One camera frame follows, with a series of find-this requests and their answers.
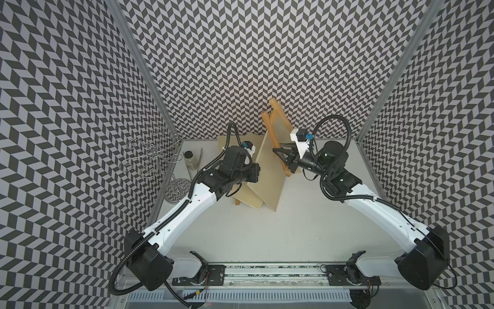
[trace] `wooden frame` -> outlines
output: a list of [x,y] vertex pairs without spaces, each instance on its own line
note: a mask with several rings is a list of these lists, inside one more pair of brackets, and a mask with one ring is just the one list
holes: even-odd
[[[290,121],[288,121],[287,116],[285,115],[285,111],[283,110],[283,107],[276,101],[275,98],[270,98],[269,99],[269,104],[273,108],[270,114],[268,112],[264,111],[261,113],[262,120],[264,121],[264,125],[266,126],[266,130],[269,133],[269,136],[271,138],[271,142],[273,143],[273,148],[280,148],[280,141],[276,135],[275,132],[275,126],[274,122],[276,119],[280,119],[283,123],[283,125],[286,127],[288,132],[291,132],[293,130],[293,126],[291,125]],[[282,165],[283,171],[285,172],[286,177],[290,177],[291,172],[288,169],[288,166],[280,159],[280,163]]]

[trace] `wooden board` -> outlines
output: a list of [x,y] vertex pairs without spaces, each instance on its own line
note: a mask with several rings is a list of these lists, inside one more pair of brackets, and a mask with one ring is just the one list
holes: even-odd
[[273,144],[268,132],[262,141],[255,162],[261,168],[259,181],[248,182],[247,186],[275,212],[285,182],[285,171],[280,166],[279,158],[273,153]]
[[[264,135],[255,135],[252,133],[247,133],[246,135],[240,136],[241,141],[249,140],[252,142],[252,144],[254,144],[255,152],[254,155],[252,156],[254,162],[257,159],[257,154],[259,153],[259,149],[261,148],[263,139],[264,139]],[[218,153],[220,153],[223,150],[223,147],[225,146],[225,142],[226,142],[226,135],[218,136]],[[237,145],[237,141],[234,136],[230,138],[230,145]],[[239,185],[237,184],[234,185],[231,192],[237,190],[238,187]],[[233,197],[236,200],[239,200],[242,203],[247,204],[255,209],[261,208],[263,203],[262,199],[258,197],[257,194],[255,194],[254,191],[252,191],[252,189],[245,184],[242,185],[242,188],[240,188],[240,190],[237,193],[235,193]]]
[[[264,126],[266,127],[266,131],[269,133],[271,137],[271,142],[273,148],[280,148],[280,143],[291,143],[290,133],[293,130],[290,121],[283,110],[283,107],[276,101],[275,98],[269,99],[269,104],[272,107],[272,111],[270,114],[264,111],[261,113],[262,121]],[[286,177],[291,176],[291,171],[288,169],[288,166],[278,158],[279,164],[283,171],[285,172]]]

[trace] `wire jewelry stand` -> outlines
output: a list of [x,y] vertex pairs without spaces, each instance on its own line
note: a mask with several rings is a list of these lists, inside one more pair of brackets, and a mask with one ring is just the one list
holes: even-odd
[[[153,136],[160,135],[160,127],[154,127]],[[182,143],[181,136],[176,133],[172,137],[173,144],[177,145],[175,149],[179,149]],[[168,166],[173,163],[177,163],[183,159],[183,155],[178,152],[172,155],[171,159],[168,160],[165,157],[165,149],[157,147],[154,143],[144,143],[137,139],[131,139],[126,144],[126,149],[131,151],[136,151],[138,149],[144,148],[144,153],[141,155],[133,156],[130,158],[123,159],[120,162],[120,170],[123,172],[129,172],[132,169],[136,170],[138,174],[145,178],[151,179],[158,175],[165,176],[171,174],[171,180],[165,188],[165,200],[171,203],[176,203],[180,201],[186,194],[190,187],[190,181],[185,178],[175,178],[173,171],[164,171],[162,168],[162,160],[167,162]],[[135,168],[135,162],[144,160],[144,166],[141,168]]]

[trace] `black motor housing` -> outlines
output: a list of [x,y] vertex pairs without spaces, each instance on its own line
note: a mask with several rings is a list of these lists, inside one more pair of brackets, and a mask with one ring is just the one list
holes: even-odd
[[449,235],[443,228],[436,226],[434,229],[429,229],[427,237],[419,241],[412,251],[396,258],[395,263],[398,264],[398,270],[406,281],[417,289],[425,291],[448,267],[449,258]]

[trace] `black electrical wire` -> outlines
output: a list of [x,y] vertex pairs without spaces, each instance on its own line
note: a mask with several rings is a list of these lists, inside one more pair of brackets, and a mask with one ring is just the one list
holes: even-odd
[[315,179],[317,178],[317,176],[319,176],[319,175],[317,175],[317,174],[316,174],[316,175],[314,176],[314,178],[309,179],[309,178],[307,178],[307,176],[305,175],[305,169],[302,169],[302,173],[304,174],[305,179],[307,179],[308,181],[313,181],[313,180],[315,180]]
[[232,194],[230,194],[230,195],[225,194],[225,196],[226,196],[226,197],[230,197],[230,196],[234,195],[235,193],[237,193],[237,192],[240,190],[240,188],[242,188],[242,183],[240,183],[240,185],[239,185],[238,189],[237,189],[237,190],[235,190],[235,192],[233,192],[233,193],[232,193]]
[[373,294],[373,293],[374,293],[374,286],[372,286],[372,292],[370,294],[370,298],[374,298],[379,293],[379,286],[377,286],[377,290],[376,290],[375,294]]
[[[335,197],[336,194],[335,191],[334,191],[334,185],[333,187],[331,187],[331,185],[329,185],[328,182],[325,182],[326,180],[326,176],[328,175],[328,172],[331,170],[331,168],[333,168],[333,165],[335,165],[335,163],[340,159],[340,157],[343,155],[343,153],[345,153],[348,149],[348,146],[350,145],[350,141],[351,141],[351,135],[352,135],[352,128],[350,127],[350,123],[348,122],[348,120],[346,120],[343,116],[341,115],[329,115],[327,117],[324,117],[321,121],[319,121],[315,128],[314,128],[314,132],[312,133],[312,139],[311,141],[309,142],[309,151],[312,155],[312,157],[314,158],[314,152],[312,150],[312,146],[313,146],[313,142],[314,142],[314,138],[315,138],[315,135],[317,133],[317,130],[319,129],[319,127],[326,121],[330,120],[330,119],[339,119],[340,121],[342,121],[346,127],[346,142],[345,142],[345,145],[343,146],[343,150],[340,152],[340,154],[338,155],[337,158],[333,159],[333,161],[330,163],[330,165],[326,168],[326,170],[324,171],[324,173],[321,175],[321,178],[319,180],[319,185],[320,185],[320,188],[321,188],[321,192],[323,193],[323,195],[325,197],[327,197],[328,199],[332,200],[332,201],[346,201],[346,200],[354,200],[354,199],[365,199],[365,200],[374,200],[376,202],[379,202],[381,204],[384,204],[388,207],[391,207],[392,209],[396,210],[397,212],[400,213],[400,215],[403,216],[403,218],[405,218],[405,220],[413,227],[415,227],[409,220],[408,218],[403,214],[403,212],[400,210],[399,207],[393,205],[392,203],[388,202],[388,201],[385,201],[381,198],[377,198],[375,196],[372,196],[372,195],[365,195],[365,194],[358,194],[358,195],[350,195],[350,196],[341,196],[341,197]],[[443,258],[443,260],[448,263],[448,267],[450,268],[450,270],[452,271],[453,275],[454,275],[454,285],[451,286],[451,287],[443,287],[443,286],[440,286],[440,285],[437,285],[435,283],[433,283],[434,286],[437,286],[439,288],[442,288],[442,289],[447,289],[447,290],[451,290],[451,289],[454,289],[457,285],[458,285],[458,277],[457,277],[457,273],[454,271],[453,267],[451,266],[450,262],[448,261],[448,259],[446,259],[446,257],[444,256],[444,254],[437,248],[437,246],[430,240],[429,237],[427,237],[427,235],[425,235],[420,229],[416,228],[429,242],[431,245],[434,246],[434,249],[436,249],[436,251],[441,255],[441,257]]]
[[[225,148],[223,149],[223,151],[215,159],[213,159],[213,161],[209,162],[199,173],[196,174],[196,176],[194,177],[194,179],[190,185],[189,195],[188,195],[189,199],[185,200],[184,203],[173,214],[171,214],[170,217],[166,218],[166,220],[164,220],[162,223],[160,223],[155,228],[155,231],[159,232],[165,225],[167,225],[168,223],[170,223],[170,221],[172,221],[174,218],[176,218],[177,215],[179,215],[185,209],[185,207],[190,203],[190,201],[192,199],[192,195],[194,194],[194,186],[196,185],[196,182],[197,182],[197,179],[199,178],[199,175],[203,171],[205,171],[205,170],[209,169],[211,166],[213,166],[216,162],[218,162],[225,155],[225,151],[230,145],[231,128],[234,128],[234,130],[235,130],[235,136],[237,138],[237,143],[239,144],[240,147],[242,146],[242,143],[240,141],[240,135],[239,135],[239,132],[237,130],[237,126],[235,125],[234,122],[230,122],[228,125],[228,128],[226,130],[226,143],[225,143]],[[154,235],[155,235],[154,231],[151,231],[148,235],[146,235],[146,237],[144,237],[144,239],[142,239],[137,245],[135,245],[132,248],[132,250],[130,250],[129,254],[127,254],[120,261],[120,263],[113,269],[112,274],[110,276],[109,283],[108,283],[108,290],[110,291],[110,293],[112,295],[117,295],[117,296],[125,295],[125,294],[128,294],[132,291],[135,291],[138,288],[143,286],[142,282],[139,282],[136,285],[131,286],[127,289],[119,290],[115,287],[115,282],[117,280],[118,274],[120,273],[122,268],[127,264],[128,260],[130,260],[130,258],[134,255],[134,253],[137,252],[139,249],[141,249],[148,242],[148,240],[151,239],[151,237],[153,237]],[[179,302],[181,302],[183,305],[190,307],[190,308],[193,308],[193,309],[197,309],[203,305],[203,304],[201,304],[200,306],[195,307],[195,306],[187,303],[177,293],[175,293],[175,291],[173,291],[173,289],[170,287],[170,285],[168,284],[168,282],[166,280],[165,280],[165,286],[172,293],[172,295],[175,296],[175,298],[177,298],[177,300]]]

